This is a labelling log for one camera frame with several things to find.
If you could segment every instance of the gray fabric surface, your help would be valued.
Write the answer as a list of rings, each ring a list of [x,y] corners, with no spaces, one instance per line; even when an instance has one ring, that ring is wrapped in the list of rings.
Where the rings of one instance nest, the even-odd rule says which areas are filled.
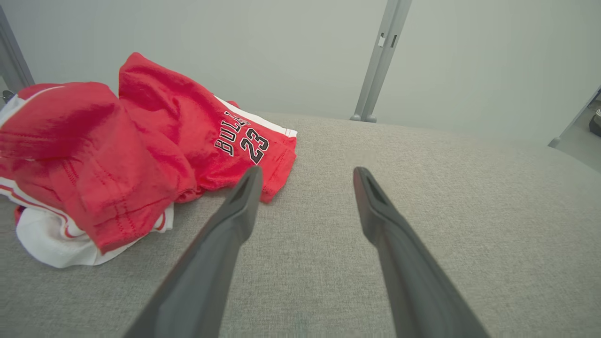
[[[601,336],[601,174],[547,147],[281,114],[299,131],[286,186],[259,207],[221,334],[394,334],[352,169],[370,169],[492,336]],[[119,336],[227,192],[176,207],[97,267],[28,256],[0,201],[5,336]]]

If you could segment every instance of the pile of clothes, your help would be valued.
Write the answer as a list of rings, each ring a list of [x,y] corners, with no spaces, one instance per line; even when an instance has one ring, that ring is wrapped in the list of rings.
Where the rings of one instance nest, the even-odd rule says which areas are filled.
[[[296,157],[296,131],[214,96],[138,53],[118,97],[97,82],[39,84],[0,111],[0,194],[19,204],[16,232],[57,268],[98,265],[151,231],[173,203],[232,187],[259,165],[268,203]]]

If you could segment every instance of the white stripe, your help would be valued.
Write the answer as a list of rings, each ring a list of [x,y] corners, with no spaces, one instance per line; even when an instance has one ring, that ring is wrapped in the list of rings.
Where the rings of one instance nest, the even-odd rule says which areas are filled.
[[[12,99],[10,99],[10,101],[8,101],[8,103],[0,111],[0,128],[2,128],[2,126],[4,125],[4,123],[6,123],[6,121],[8,121],[9,118],[11,118],[15,114],[17,114],[17,112],[21,108],[23,108],[23,106],[25,106],[27,104],[27,102],[30,102],[36,96],[44,93],[45,91],[53,90],[53,89],[56,89],[56,88],[63,88],[63,87],[64,86],[61,85],[61,86],[57,86],[57,87],[46,88],[44,90],[40,90],[39,92],[33,94],[27,100],[21,99],[18,94],[15,95]]]
[[[0,177],[0,185],[13,190],[11,192],[0,188],[0,194],[7,196],[18,205],[26,207],[17,224],[17,237],[25,250],[42,263],[55,268],[66,268],[71,265],[99,265],[117,257],[139,240],[102,255],[90,237],[79,229],[67,214],[25,194],[13,180]],[[29,203],[15,198],[14,195]],[[159,216],[154,223],[153,231],[164,233],[173,229],[173,206],[174,203],[171,203]],[[60,215],[67,218],[67,223]],[[162,229],[157,230],[163,219],[165,225]],[[64,228],[67,224],[69,225],[69,234],[76,236],[75,238],[68,238],[64,235]]]
[[[257,116],[255,114],[251,114],[249,112],[246,112],[246,111],[244,111],[244,110],[242,110],[242,109],[240,109],[240,108],[238,108],[238,107],[236,107],[234,105],[229,104],[226,101],[223,101],[222,99],[220,99],[218,97],[217,97],[217,99],[219,101],[221,101],[221,103],[223,103],[225,105],[225,107],[229,111],[235,112],[236,114],[244,117],[247,120],[253,121],[254,123],[258,123],[258,124],[260,124],[260,125],[262,125],[262,126],[264,126],[266,128],[269,128],[269,129],[271,129],[271,130],[273,130],[275,132],[279,132],[280,134],[283,134],[285,136],[296,137],[296,131],[293,131],[292,129],[289,129],[290,133],[287,134],[286,128],[282,128],[282,127],[278,126],[275,123],[271,123],[271,122],[265,120],[263,117],[260,117],[260,116]]]

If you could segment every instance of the gray metal frame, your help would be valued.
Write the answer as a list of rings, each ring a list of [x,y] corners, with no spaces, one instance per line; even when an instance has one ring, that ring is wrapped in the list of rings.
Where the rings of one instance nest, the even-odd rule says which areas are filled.
[[[377,118],[372,115],[377,98],[386,78],[392,55],[397,47],[401,31],[405,25],[407,14],[412,0],[388,0],[386,9],[380,23],[380,30],[376,36],[374,49],[371,53],[365,80],[361,88],[353,121],[366,121],[375,123]]]
[[[572,120],[572,122],[570,122],[570,124],[567,125],[567,127],[564,129],[564,131],[561,133],[561,135],[557,136],[556,138],[552,139],[551,142],[549,142],[549,144],[547,145],[548,147],[557,148],[557,145],[561,142],[561,137],[566,134],[567,130],[570,129],[570,127],[572,125],[574,125],[574,123],[576,123],[576,120],[588,108],[588,106],[591,104],[591,102],[595,101],[599,97],[600,93],[601,93],[601,86],[599,86],[599,88],[597,88],[597,91],[587,101],[587,104],[585,104],[584,107],[582,107],[582,109],[580,109],[580,111],[578,112],[578,114],[576,114],[576,117]]]
[[[0,75],[8,88],[14,92],[35,84],[2,6],[0,6]]]

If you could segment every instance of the gray wall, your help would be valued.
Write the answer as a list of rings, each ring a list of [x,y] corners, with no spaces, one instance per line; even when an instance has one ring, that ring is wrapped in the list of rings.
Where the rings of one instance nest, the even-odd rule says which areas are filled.
[[[0,0],[36,82],[115,92],[134,51],[249,111],[349,118],[386,0]]]
[[[601,85],[600,0],[414,0],[381,123],[548,144]]]

